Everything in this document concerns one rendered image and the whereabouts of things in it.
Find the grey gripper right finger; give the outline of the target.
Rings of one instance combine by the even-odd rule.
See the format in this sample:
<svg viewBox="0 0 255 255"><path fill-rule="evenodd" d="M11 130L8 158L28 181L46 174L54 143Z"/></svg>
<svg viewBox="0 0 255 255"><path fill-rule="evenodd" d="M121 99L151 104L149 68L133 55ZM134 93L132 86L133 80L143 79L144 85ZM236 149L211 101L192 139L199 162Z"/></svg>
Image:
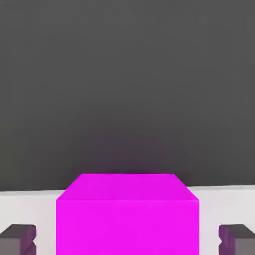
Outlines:
<svg viewBox="0 0 255 255"><path fill-rule="evenodd" d="M255 233L243 224L219 226L219 255L255 255Z"/></svg>

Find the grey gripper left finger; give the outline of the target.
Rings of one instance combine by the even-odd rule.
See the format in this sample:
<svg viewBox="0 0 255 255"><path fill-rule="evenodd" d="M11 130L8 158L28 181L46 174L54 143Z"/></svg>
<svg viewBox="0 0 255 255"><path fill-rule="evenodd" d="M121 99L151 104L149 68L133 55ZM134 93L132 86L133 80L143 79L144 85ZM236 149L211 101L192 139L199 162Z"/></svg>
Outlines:
<svg viewBox="0 0 255 255"><path fill-rule="evenodd" d="M0 255L36 255L36 234L35 225L10 225L0 233Z"/></svg>

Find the small magenta cube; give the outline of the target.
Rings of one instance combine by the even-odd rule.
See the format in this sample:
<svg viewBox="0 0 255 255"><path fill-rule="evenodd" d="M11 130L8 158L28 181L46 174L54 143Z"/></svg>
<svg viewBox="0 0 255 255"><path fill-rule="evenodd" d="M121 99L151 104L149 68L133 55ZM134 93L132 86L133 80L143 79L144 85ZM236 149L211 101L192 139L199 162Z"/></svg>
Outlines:
<svg viewBox="0 0 255 255"><path fill-rule="evenodd" d="M199 200L173 174L82 174L56 200L56 255L199 255Z"/></svg>

